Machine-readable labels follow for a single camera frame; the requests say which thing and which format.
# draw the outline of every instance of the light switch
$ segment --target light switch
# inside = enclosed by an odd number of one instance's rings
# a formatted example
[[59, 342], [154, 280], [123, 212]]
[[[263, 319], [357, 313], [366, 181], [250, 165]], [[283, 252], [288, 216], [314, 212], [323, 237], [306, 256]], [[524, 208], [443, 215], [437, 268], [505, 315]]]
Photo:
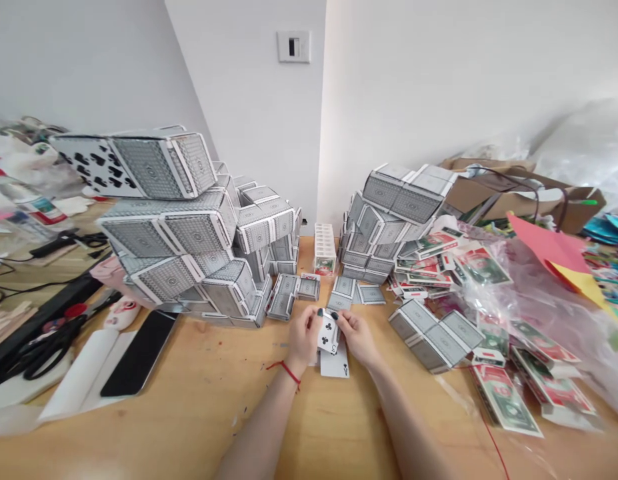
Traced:
[[277, 57], [280, 62], [310, 63], [311, 32], [277, 32]]

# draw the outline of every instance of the red paper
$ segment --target red paper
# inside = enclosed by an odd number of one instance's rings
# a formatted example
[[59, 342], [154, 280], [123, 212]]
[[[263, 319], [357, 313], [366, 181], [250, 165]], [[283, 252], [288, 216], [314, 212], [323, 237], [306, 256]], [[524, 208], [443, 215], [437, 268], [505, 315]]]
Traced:
[[562, 232], [546, 230], [510, 213], [508, 217], [518, 238], [533, 250], [540, 263], [556, 277], [562, 279], [562, 275], [556, 272], [549, 262], [576, 272], [591, 273], [582, 257], [582, 252], [586, 248], [584, 240], [570, 237]]

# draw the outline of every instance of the hand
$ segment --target hand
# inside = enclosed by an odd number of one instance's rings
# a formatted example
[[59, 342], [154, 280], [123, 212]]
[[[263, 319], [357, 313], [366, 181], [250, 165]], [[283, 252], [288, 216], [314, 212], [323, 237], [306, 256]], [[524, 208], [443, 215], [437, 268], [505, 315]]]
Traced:
[[377, 368], [384, 360], [375, 347], [371, 330], [367, 321], [352, 314], [348, 310], [338, 312], [335, 321], [347, 338], [349, 351], [367, 369]]
[[318, 308], [308, 306], [304, 312], [291, 320], [289, 328], [289, 354], [284, 363], [293, 374], [300, 378], [310, 361], [315, 359], [317, 335], [322, 328], [322, 317]]

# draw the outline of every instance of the yellow paper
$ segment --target yellow paper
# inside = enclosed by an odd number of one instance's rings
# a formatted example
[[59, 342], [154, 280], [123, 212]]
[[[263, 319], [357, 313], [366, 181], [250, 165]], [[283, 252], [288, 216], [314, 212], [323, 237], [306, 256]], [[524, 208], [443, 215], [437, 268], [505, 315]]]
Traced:
[[551, 262], [552, 266], [562, 275], [580, 295], [594, 302], [618, 322], [618, 317], [604, 298], [604, 294], [590, 273], [576, 272]]

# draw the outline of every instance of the colored paper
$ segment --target colored paper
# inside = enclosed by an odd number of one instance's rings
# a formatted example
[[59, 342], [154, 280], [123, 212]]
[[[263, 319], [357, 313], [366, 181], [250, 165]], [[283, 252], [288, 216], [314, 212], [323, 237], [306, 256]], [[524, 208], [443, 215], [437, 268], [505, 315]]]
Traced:
[[572, 285], [580, 295], [584, 295], [618, 321], [618, 317], [605, 300], [602, 290], [600, 290], [600, 287], [590, 273], [573, 271], [556, 263], [553, 264], [553, 267], [559, 276]]
[[560, 265], [570, 271], [586, 273], [591, 276], [589, 266], [582, 256], [582, 252], [586, 248], [584, 240], [570, 237], [562, 232], [556, 233], [546, 230], [510, 213], [508, 217], [518, 238], [533, 250], [540, 263], [552, 274], [560, 276], [553, 267]]

